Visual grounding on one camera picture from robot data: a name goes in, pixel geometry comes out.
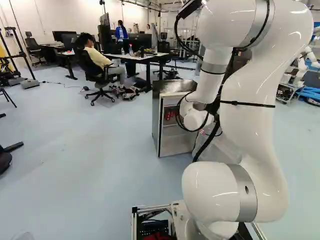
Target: humanoid robot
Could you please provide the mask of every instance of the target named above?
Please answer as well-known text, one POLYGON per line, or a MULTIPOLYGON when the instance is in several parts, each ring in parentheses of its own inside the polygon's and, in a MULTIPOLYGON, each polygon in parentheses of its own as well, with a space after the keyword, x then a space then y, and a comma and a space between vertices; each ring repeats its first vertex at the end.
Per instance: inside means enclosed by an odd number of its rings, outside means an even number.
POLYGON ((201 5, 197 35, 206 51, 197 89, 182 99, 180 115, 190 131, 212 123, 214 117, 194 103, 214 102, 233 48, 250 48, 251 61, 225 81, 219 95, 221 128, 243 154, 240 164, 215 159, 185 169, 186 208, 177 214, 189 217, 178 237, 229 239, 238 222, 273 222, 287 210, 287 182, 272 138, 276 92, 286 69, 308 46, 313 18, 292 0, 191 0, 176 22, 201 5))

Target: metal frame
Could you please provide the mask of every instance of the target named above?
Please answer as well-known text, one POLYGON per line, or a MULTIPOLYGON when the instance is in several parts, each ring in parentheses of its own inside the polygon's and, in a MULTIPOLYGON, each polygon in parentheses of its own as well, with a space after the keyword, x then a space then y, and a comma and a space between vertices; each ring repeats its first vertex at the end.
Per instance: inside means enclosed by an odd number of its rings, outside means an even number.
MULTIPOLYGON (((138 218, 141 217, 141 215, 146 216, 146 219, 153 218, 163 212, 168 212, 171 215, 171 219, 169 222, 171 223, 171 228, 177 230, 175 226, 175 220, 180 219, 179 216, 174 217, 177 215, 177 206, 182 201, 175 201, 172 204, 166 204, 166 205, 158 205, 158 206, 134 206, 132 208, 132 214, 131 214, 131 240, 138 240, 137 239, 137 228, 138 228, 138 218)), ((252 228, 254 229, 257 237, 259 240, 268 240, 265 236, 264 232, 261 230, 260 226, 257 223, 250 223, 252 228)))
POLYGON ((305 86, 294 86, 292 84, 285 84, 285 83, 282 83, 280 82, 279 85, 283 86, 283 87, 286 87, 288 89, 292 89, 292 93, 290 95, 290 98, 288 100, 284 100, 280 97, 276 97, 276 99, 284 104, 289 104, 291 102, 291 100, 293 99, 293 97, 295 96, 295 94, 297 93, 298 90, 301 89, 301 91, 298 94, 298 97, 296 99, 299 99, 300 95, 301 95, 301 92, 303 91, 303 89, 305 88, 305 86))
POLYGON ((14 37, 15 37, 15 39, 16 39, 16 42, 18 43, 18 46, 19 46, 19 48, 20 48, 20 52, 19 52, 18 55, 13 55, 13 56, 11 55, 11 53, 10 53, 10 51, 9 51, 9 48, 8 48, 8 46, 7 46, 7 44, 6 44, 6 41, 5 41, 5 39, 4 39, 4 36, 2 35, 1 28, 0 28, 0 38, 1 38, 2 43, 3 43, 3 45, 4 45, 4 48, 5 48, 5 50, 6 50, 7 54, 8 54, 8 56, 6 56, 6 57, 1 57, 1 58, 2 58, 2 59, 10 59, 16 72, 18 72, 18 68, 17 68, 17 66, 16 66, 16 64, 15 64, 15 62, 14 62, 13 59, 15 59, 15 58, 23 58, 24 61, 25 61, 25 63, 26 63, 26 65, 27 65, 27 67, 28 67, 28 69, 29 69, 29 71, 30 71, 30 74, 31 74, 33 80, 36 80, 36 77, 35 77, 34 73, 32 72, 32 69, 31 69, 31 67, 30 67, 30 64, 29 64, 29 62, 28 62, 28 60, 27 60, 27 55, 26 55, 26 53, 24 52, 24 50, 23 50, 23 48, 22 48, 22 46, 21 46, 21 43, 20 43, 20 41, 19 41, 18 35, 17 35, 17 33, 16 33, 16 28, 13 27, 13 26, 7 26, 7 27, 4 28, 4 30, 5 30, 5 31, 7 31, 7 30, 12 30, 12 31, 13 31, 14 37))

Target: blue cloth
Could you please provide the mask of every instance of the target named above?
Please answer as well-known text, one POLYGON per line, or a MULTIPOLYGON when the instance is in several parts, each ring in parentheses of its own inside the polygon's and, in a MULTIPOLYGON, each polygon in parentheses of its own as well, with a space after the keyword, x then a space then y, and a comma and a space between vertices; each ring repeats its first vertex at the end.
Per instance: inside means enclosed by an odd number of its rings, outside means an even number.
MULTIPOLYGON (((115 29, 115 36, 117 39, 121 39, 120 37, 120 29, 121 27, 120 26, 117 26, 116 29, 115 29)), ((128 33, 127 33, 127 30, 125 28, 122 28, 122 32, 123 32, 123 39, 128 39, 128 33)))
POLYGON ((320 101, 320 89, 306 86, 300 96, 320 101))

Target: metal cabinet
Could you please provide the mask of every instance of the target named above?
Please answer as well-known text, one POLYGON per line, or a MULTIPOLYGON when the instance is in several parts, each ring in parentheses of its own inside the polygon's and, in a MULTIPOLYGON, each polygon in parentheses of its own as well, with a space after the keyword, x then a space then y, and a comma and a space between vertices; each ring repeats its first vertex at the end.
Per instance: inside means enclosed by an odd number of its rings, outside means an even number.
POLYGON ((197 133, 180 128, 175 114, 179 100, 196 86, 186 79, 153 82, 152 136, 158 157, 192 152, 197 133))

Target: water bottle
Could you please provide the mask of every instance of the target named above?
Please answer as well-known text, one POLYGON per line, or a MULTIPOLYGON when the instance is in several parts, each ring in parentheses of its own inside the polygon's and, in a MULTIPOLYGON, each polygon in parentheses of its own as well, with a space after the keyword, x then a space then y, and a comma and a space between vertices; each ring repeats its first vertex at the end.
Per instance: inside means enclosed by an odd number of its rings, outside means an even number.
POLYGON ((129 47, 129 54, 130 54, 130 56, 133 56, 133 55, 134 55, 134 51, 132 50, 131 44, 130 44, 130 47, 129 47))

